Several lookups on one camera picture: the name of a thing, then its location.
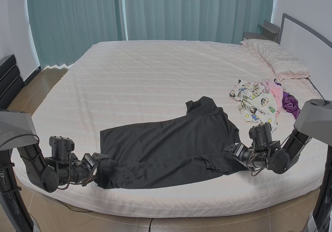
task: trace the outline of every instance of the bed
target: bed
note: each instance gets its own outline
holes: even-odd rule
[[[283,87],[299,100],[300,107],[311,98],[332,97],[322,86],[325,76],[315,68],[318,65],[320,69],[329,69],[326,74],[332,76],[331,59],[324,57],[326,50],[331,53],[332,45],[323,40],[284,15],[279,43],[295,52],[294,56],[313,72],[311,81],[321,93],[306,78],[283,80]],[[328,63],[315,64],[314,68],[313,63],[308,64],[309,59],[320,57]],[[49,137],[61,135],[75,142],[74,153],[81,158],[86,152],[100,152],[100,130],[177,118],[185,115],[186,101],[204,95],[224,108],[239,128],[242,142],[249,146],[248,130],[253,124],[244,122],[228,94],[238,79],[260,81],[274,77],[261,57],[244,45],[199,41],[101,42],[73,64],[32,118],[44,156],[51,156]],[[292,131],[294,117],[282,110],[278,122],[273,139],[282,141]],[[327,145],[312,139],[298,163],[282,175],[264,170],[251,177],[249,172],[238,172],[157,189],[105,190],[91,183],[86,187],[70,185],[69,189],[54,193],[29,182],[16,150],[12,161],[22,184],[77,207],[121,216],[194,217],[252,212],[306,194],[322,182],[326,151]]]

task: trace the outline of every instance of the floor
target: floor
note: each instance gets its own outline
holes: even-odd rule
[[[47,68],[22,89],[9,109],[33,114],[67,69]],[[73,212],[58,201],[22,187],[21,195],[42,232],[148,232],[149,218]],[[301,231],[318,199],[319,189],[252,213],[224,217],[153,219],[151,232],[287,232]],[[71,209],[81,210],[72,205]],[[0,231],[14,231],[0,207]]]

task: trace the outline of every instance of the white pillow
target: white pillow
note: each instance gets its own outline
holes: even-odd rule
[[[241,43],[258,53],[267,62],[278,81],[310,76],[309,69],[276,42],[248,39]]]

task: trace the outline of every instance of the mattress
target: mattress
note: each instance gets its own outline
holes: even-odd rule
[[[238,79],[274,78],[268,65],[243,45],[199,41],[121,41],[93,45],[52,88],[32,119],[43,155],[51,156],[51,135],[69,137],[74,153],[100,152],[99,131],[186,114],[185,102],[211,97],[223,107],[250,146],[249,128],[228,95]],[[319,98],[307,79],[282,81],[300,107]],[[292,114],[282,110],[272,134],[283,141]],[[301,196],[322,183],[327,145],[315,139],[286,173],[238,172],[212,180],[157,189],[102,189],[70,185],[47,193],[33,186],[15,150],[12,161],[22,184],[55,199],[96,212],[133,217],[225,216],[256,211]]]

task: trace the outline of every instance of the black t-shirt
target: black t-shirt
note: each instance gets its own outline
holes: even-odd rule
[[[237,127],[214,101],[189,101],[183,117],[100,132],[102,188],[161,188],[229,175],[246,168],[224,152],[240,142]]]

